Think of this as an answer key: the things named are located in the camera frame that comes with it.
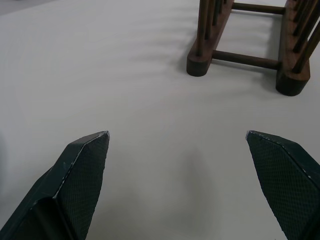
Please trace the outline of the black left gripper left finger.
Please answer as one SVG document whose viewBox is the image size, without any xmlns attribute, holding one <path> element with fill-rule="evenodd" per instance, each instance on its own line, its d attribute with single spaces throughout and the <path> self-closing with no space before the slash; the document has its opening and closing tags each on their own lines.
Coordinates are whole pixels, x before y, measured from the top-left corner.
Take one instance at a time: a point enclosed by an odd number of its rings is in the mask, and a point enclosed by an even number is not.
<svg viewBox="0 0 320 240">
<path fill-rule="evenodd" d="M 110 142 L 101 131 L 69 143 L 0 231 L 2 240 L 84 240 L 100 196 Z"/>
</svg>

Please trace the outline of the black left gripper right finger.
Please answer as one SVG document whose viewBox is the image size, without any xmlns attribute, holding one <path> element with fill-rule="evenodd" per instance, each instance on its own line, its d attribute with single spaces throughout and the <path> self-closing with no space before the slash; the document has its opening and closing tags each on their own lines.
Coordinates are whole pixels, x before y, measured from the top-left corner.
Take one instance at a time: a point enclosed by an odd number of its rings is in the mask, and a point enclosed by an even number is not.
<svg viewBox="0 0 320 240">
<path fill-rule="evenodd" d="M 320 165 L 298 143 L 250 130 L 261 190 L 288 240 L 320 238 Z"/>
</svg>

